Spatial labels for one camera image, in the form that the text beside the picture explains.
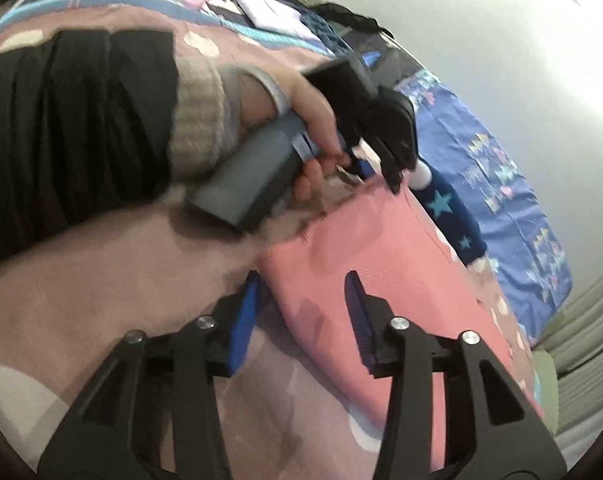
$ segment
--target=green fabric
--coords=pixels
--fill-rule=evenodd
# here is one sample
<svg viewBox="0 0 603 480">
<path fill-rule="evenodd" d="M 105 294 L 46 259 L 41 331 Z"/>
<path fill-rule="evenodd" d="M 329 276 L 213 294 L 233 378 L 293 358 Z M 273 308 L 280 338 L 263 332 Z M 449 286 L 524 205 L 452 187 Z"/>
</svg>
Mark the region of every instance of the green fabric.
<svg viewBox="0 0 603 480">
<path fill-rule="evenodd" d="M 544 350 L 533 352 L 533 362 L 541 384 L 541 395 L 538 400 L 544 411 L 544 422 L 550 433 L 557 434 L 559 428 L 559 381 L 555 363 L 550 354 Z"/>
</svg>

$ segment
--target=cream knit cuff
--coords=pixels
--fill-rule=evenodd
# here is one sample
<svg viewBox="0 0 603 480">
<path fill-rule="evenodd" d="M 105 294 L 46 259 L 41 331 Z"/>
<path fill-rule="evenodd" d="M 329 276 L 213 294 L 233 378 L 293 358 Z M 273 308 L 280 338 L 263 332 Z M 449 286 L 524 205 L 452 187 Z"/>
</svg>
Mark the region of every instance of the cream knit cuff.
<svg viewBox="0 0 603 480">
<path fill-rule="evenodd" d="M 238 144 L 236 115 L 213 63 L 175 59 L 179 74 L 169 145 L 172 179 L 190 180 L 212 171 Z"/>
</svg>

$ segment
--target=grey handheld device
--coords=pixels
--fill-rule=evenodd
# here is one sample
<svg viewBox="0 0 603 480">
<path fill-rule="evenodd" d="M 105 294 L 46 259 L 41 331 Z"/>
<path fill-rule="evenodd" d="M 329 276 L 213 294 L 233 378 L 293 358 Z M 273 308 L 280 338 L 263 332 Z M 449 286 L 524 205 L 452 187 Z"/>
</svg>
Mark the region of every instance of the grey handheld device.
<svg viewBox="0 0 603 480">
<path fill-rule="evenodd" d="M 358 56 L 329 61 L 305 76 L 335 111 L 342 146 L 356 146 L 365 138 L 380 156 L 384 176 L 396 192 L 401 170 L 414 169 L 417 163 L 410 101 L 398 92 L 377 88 Z M 286 194 L 304 162 L 317 155 L 319 148 L 304 121 L 287 113 L 250 132 L 207 182 L 188 191 L 187 204 L 239 231 L 254 230 Z"/>
</svg>

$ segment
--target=blue star-patterned fabric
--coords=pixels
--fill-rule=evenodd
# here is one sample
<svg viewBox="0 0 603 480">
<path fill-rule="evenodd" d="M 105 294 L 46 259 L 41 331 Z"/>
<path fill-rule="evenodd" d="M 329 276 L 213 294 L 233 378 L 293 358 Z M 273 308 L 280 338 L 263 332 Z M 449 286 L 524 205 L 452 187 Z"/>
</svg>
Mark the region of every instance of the blue star-patterned fabric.
<svg viewBox="0 0 603 480">
<path fill-rule="evenodd" d="M 454 187 L 479 224 L 505 299 L 534 343 L 572 288 L 566 254 L 515 162 L 450 89 L 424 70 L 397 89 L 415 106 L 420 156 Z M 439 190 L 442 198 L 448 193 Z M 441 199 L 422 202 L 436 223 Z M 455 210 L 453 200 L 451 209 Z M 444 232 L 459 256 L 473 238 Z"/>
<path fill-rule="evenodd" d="M 425 189 L 412 190 L 412 193 L 453 246 L 459 259 L 464 265 L 471 264 L 486 254 L 486 243 L 481 236 L 479 224 L 454 187 L 439 171 L 430 164 L 428 166 L 433 173 L 433 180 Z"/>
</svg>

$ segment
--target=white polka dot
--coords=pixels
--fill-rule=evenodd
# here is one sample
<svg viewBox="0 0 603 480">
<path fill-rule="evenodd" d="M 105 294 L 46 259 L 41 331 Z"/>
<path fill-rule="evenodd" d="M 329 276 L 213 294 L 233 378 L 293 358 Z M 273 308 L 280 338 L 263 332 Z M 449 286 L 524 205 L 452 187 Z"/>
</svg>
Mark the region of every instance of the white polka dot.
<svg viewBox="0 0 603 480">
<path fill-rule="evenodd" d="M 0 366 L 0 430 L 34 470 L 68 406 L 39 381 Z"/>
<path fill-rule="evenodd" d="M 8 52 L 22 46 L 35 46 L 43 41 L 43 31 L 40 28 L 24 30 L 13 34 L 0 46 L 0 52 Z"/>
<path fill-rule="evenodd" d="M 521 339 L 521 334 L 517 331 L 517 346 L 522 350 L 525 348 L 523 345 L 523 339 Z"/>
<path fill-rule="evenodd" d="M 188 32 L 184 36 L 184 43 L 196 48 L 206 57 L 219 57 L 219 47 L 209 38 L 204 38 L 194 32 Z"/>
<path fill-rule="evenodd" d="M 437 238 L 439 238 L 439 241 L 449 248 L 449 250 L 451 252 L 451 260 L 453 262 L 456 262 L 459 258 L 457 257 L 457 253 L 453 249 L 453 246 L 451 246 L 448 243 L 448 240 L 446 240 L 446 237 L 443 235 L 443 233 L 441 231 L 439 231 L 439 229 L 437 227 L 435 227 L 435 231 L 437 231 Z"/>
<path fill-rule="evenodd" d="M 497 308 L 502 316 L 508 316 L 508 304 L 501 296 L 499 297 L 499 301 L 497 301 Z"/>
<path fill-rule="evenodd" d="M 371 453 L 378 453 L 381 448 L 383 430 L 376 428 L 353 403 L 348 404 L 348 422 L 350 432 L 358 446 Z"/>
<path fill-rule="evenodd" d="M 494 322 L 494 324 L 495 324 L 495 325 L 497 325 L 497 328 L 499 329 L 499 332 L 501 332 L 501 333 L 502 333 L 502 335 L 503 335 L 503 332 L 502 332 L 502 330 L 501 330 L 501 327 L 499 326 L 499 323 L 497 322 L 497 315 L 495 314 L 495 311 L 494 311 L 494 310 L 492 310 L 492 308 L 490 309 L 490 314 L 492 314 L 492 315 L 493 315 L 493 322 Z"/>
<path fill-rule="evenodd" d="M 248 43 L 248 44 L 256 45 L 256 46 L 261 46 L 261 43 L 259 43 L 258 41 L 253 40 L 252 38 L 248 38 L 247 36 L 244 36 L 243 34 L 239 35 L 239 39 L 241 41 L 243 41 L 244 43 Z"/>
</svg>

